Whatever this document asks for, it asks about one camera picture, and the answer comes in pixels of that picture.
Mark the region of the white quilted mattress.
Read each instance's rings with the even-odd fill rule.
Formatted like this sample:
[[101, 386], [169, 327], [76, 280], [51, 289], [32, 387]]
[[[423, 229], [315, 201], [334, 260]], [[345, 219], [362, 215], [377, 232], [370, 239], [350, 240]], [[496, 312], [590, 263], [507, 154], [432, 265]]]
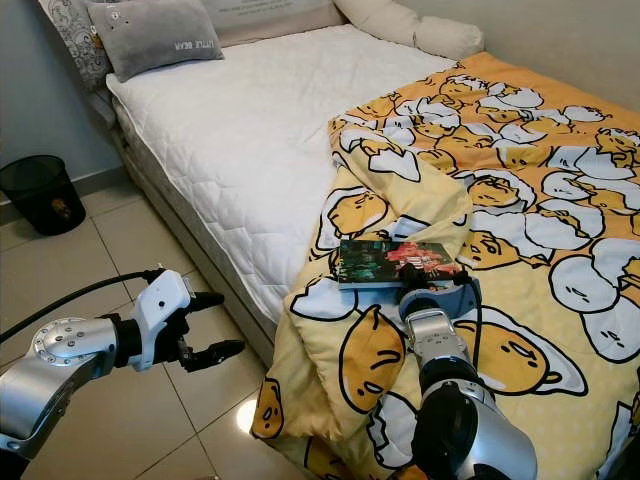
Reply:
[[353, 26], [223, 54], [105, 84], [276, 325], [334, 180], [329, 120], [454, 61]]

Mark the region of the printed white large pillow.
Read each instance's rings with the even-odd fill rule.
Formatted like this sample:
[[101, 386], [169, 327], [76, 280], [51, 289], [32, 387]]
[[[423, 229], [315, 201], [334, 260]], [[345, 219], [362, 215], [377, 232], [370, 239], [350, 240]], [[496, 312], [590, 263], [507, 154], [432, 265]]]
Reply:
[[[90, 3], [128, 0], [37, 0], [73, 59], [84, 87], [105, 87], [110, 72], [108, 55], [96, 40]], [[333, 0], [200, 0], [221, 46], [251, 44], [330, 26], [342, 26], [346, 17]]]

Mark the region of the red black book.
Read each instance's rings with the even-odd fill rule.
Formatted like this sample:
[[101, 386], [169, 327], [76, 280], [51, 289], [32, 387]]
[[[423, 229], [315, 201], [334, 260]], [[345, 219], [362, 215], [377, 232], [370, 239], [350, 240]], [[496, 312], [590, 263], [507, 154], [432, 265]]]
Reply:
[[342, 289], [398, 287], [402, 268], [463, 270], [442, 244], [411, 241], [343, 239], [333, 260]]

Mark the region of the grey little bear pillow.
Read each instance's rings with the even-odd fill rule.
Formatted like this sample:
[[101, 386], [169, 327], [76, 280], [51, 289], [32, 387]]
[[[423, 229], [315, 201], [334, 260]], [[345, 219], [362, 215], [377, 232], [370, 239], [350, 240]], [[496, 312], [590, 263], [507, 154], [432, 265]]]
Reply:
[[224, 58], [200, 0], [124, 0], [86, 9], [119, 82], [183, 61]]

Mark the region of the black mesh wastebasket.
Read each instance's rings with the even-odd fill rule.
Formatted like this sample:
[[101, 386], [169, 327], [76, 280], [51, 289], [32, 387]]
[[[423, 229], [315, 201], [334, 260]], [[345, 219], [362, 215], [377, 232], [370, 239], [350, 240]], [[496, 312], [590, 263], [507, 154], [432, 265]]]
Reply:
[[[81, 197], [60, 157], [28, 156], [1, 166], [0, 186], [19, 214], [42, 236], [60, 236], [76, 229], [86, 219]], [[81, 205], [83, 220], [67, 223], [55, 218], [50, 211], [50, 200], [55, 197], [65, 197], [70, 204]]]

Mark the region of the grey bed base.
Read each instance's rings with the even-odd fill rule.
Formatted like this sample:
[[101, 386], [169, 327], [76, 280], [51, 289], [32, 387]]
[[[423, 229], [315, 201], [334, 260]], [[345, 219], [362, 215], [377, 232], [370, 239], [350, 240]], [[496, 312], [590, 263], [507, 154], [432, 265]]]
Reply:
[[252, 297], [250, 282], [236, 270], [227, 251], [212, 237], [195, 206], [166, 177], [160, 161], [137, 136], [131, 118], [116, 99], [110, 99], [115, 125], [110, 132], [122, 156], [125, 173], [154, 207], [165, 228], [177, 239], [196, 270], [228, 297], [227, 311], [248, 347], [264, 365], [273, 364], [275, 321]]

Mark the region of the cream bolster pillow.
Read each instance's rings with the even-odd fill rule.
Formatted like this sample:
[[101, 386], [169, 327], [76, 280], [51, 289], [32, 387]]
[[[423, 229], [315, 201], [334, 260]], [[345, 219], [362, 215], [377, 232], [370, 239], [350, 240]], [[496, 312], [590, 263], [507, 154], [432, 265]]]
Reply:
[[380, 40], [461, 60], [484, 50], [484, 33], [460, 20], [421, 15], [396, 0], [333, 0], [361, 31]]

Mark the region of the yellow egg print blanket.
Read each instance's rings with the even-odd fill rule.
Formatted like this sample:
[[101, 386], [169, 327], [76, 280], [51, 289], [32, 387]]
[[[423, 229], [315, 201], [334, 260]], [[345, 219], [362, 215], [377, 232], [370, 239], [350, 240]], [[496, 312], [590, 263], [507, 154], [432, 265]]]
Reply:
[[276, 324], [250, 434], [317, 477], [421, 477], [424, 388], [396, 292], [339, 288], [342, 241], [438, 243], [479, 284], [454, 324], [539, 480], [640, 445], [640, 113], [480, 52], [334, 116], [335, 179]]

